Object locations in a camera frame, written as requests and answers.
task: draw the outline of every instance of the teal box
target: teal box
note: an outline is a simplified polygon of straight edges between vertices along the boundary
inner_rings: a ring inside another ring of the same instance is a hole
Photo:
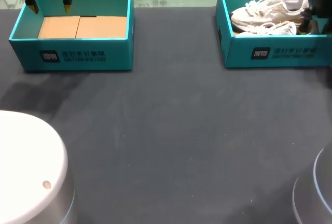
[[[229,14],[249,1],[217,0],[216,25],[226,68],[318,67],[332,64],[332,35],[234,36]],[[327,20],[316,20],[322,30]]]
[[[36,15],[25,4],[9,42],[27,72],[131,70],[133,0],[73,0],[66,14],[63,0],[36,0]],[[44,16],[127,17],[125,38],[37,39]]]

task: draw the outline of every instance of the open cardboard box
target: open cardboard box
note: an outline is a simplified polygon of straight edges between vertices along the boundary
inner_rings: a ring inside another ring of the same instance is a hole
[[[9,42],[28,72],[131,70],[133,0],[36,0],[36,15],[26,5]]]

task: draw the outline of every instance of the brown cardboard flap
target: brown cardboard flap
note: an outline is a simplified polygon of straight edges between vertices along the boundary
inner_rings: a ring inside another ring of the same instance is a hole
[[[127,17],[81,17],[76,38],[125,38]]]
[[[44,17],[38,38],[75,38],[80,16]]]

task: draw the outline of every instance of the white sneaker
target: white sneaker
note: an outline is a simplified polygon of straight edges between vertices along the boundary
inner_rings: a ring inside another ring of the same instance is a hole
[[[301,24],[301,12],[308,7],[309,0],[250,1],[245,7],[233,11],[230,18],[235,29],[240,31],[249,31],[248,25],[260,26],[264,23],[292,21]]]
[[[283,23],[264,23],[260,26],[247,26],[249,31],[242,32],[237,36],[292,36],[296,35],[297,29],[294,22],[285,21]]]

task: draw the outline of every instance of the cardboard box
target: cardboard box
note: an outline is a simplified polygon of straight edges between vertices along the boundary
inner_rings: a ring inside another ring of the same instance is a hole
[[[9,42],[24,70],[131,70],[133,0],[36,0],[36,15],[22,7]]]
[[[332,64],[332,35],[236,36],[229,14],[251,0],[217,0],[216,25],[226,68]],[[326,19],[316,19],[322,30]]]

